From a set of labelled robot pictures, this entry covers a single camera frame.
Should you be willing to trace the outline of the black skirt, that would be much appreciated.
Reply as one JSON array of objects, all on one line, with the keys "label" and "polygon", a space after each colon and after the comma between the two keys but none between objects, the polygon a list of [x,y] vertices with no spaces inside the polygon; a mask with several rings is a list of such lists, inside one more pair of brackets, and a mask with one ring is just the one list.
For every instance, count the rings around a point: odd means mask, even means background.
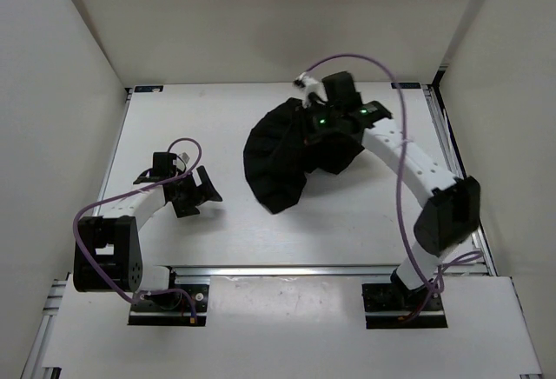
[{"label": "black skirt", "polygon": [[243,149],[246,181],[256,200],[273,215],[299,202],[308,174],[323,170],[338,175],[363,151],[342,134],[306,144],[303,124],[301,100],[290,97],[257,123]]}]

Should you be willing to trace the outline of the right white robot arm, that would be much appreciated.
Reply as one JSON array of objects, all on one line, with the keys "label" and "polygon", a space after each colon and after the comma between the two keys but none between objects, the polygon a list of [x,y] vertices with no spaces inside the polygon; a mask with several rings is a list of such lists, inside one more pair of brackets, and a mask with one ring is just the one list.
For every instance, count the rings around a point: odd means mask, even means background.
[{"label": "right white robot arm", "polygon": [[395,195],[407,187],[421,212],[414,223],[413,244],[401,237],[407,258],[391,276],[390,298],[400,309],[412,308],[422,290],[437,287],[434,272],[479,227],[480,184],[441,167],[407,137],[381,103],[343,108],[310,94],[302,103],[308,166],[341,173],[363,150],[381,159],[396,175]]}]

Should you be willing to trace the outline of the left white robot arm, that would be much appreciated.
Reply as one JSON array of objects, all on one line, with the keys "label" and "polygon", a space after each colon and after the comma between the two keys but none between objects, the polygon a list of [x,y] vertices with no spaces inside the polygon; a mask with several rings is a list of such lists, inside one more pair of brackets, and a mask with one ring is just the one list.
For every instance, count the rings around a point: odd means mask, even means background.
[{"label": "left white robot arm", "polygon": [[152,299],[162,309],[173,309],[182,300],[182,288],[169,280],[165,268],[145,269],[139,231],[160,209],[171,204],[175,216],[183,218],[200,213],[205,202],[220,202],[209,174],[203,166],[198,177],[172,166],[177,180],[160,185],[152,169],[134,181],[139,191],[116,201],[100,216],[81,216],[76,222],[73,280],[79,292],[121,290],[124,294],[152,290]]}]

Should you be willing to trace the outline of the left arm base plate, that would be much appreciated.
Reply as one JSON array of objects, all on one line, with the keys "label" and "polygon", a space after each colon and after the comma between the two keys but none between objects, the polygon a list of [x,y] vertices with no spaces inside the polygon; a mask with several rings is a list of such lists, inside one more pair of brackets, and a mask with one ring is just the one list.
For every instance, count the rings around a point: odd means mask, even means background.
[{"label": "left arm base plate", "polygon": [[184,290],[195,304],[196,320],[191,305],[180,293],[153,296],[130,307],[129,326],[204,327],[208,318],[209,279],[177,277],[170,287]]}]

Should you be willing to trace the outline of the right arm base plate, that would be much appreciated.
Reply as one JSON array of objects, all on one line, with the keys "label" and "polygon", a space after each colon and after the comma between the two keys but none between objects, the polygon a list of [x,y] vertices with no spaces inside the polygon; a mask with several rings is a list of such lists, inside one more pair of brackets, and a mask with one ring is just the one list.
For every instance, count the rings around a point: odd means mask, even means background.
[{"label": "right arm base plate", "polygon": [[439,294],[426,289],[404,297],[391,283],[363,283],[366,329],[445,329],[448,327]]}]

